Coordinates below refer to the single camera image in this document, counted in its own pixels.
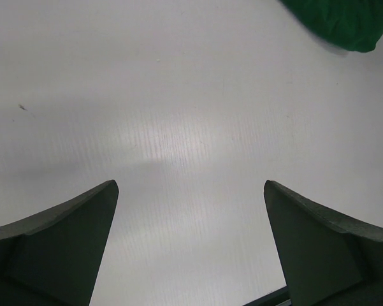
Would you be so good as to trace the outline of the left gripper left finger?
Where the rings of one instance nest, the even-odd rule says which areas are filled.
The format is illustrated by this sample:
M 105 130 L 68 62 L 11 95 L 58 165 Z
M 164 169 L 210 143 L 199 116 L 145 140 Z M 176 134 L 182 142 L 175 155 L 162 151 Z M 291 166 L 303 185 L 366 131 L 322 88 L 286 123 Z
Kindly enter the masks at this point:
M 118 196 L 109 180 L 0 226 L 0 305 L 89 305 Z

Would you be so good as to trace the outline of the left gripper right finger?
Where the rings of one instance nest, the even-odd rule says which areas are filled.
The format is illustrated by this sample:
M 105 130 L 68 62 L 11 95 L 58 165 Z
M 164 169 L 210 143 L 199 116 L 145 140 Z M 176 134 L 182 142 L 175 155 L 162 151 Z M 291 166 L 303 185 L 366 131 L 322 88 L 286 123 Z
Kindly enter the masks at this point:
M 383 305 L 383 228 L 273 180 L 264 201 L 293 305 Z

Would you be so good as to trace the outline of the green t shirt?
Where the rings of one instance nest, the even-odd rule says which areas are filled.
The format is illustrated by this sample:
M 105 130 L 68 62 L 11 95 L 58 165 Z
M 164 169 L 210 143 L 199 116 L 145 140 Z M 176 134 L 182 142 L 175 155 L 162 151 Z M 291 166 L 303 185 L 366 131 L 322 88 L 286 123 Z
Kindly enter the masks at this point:
M 312 34 L 346 51 L 371 52 L 383 35 L 381 0 L 285 0 L 281 3 Z

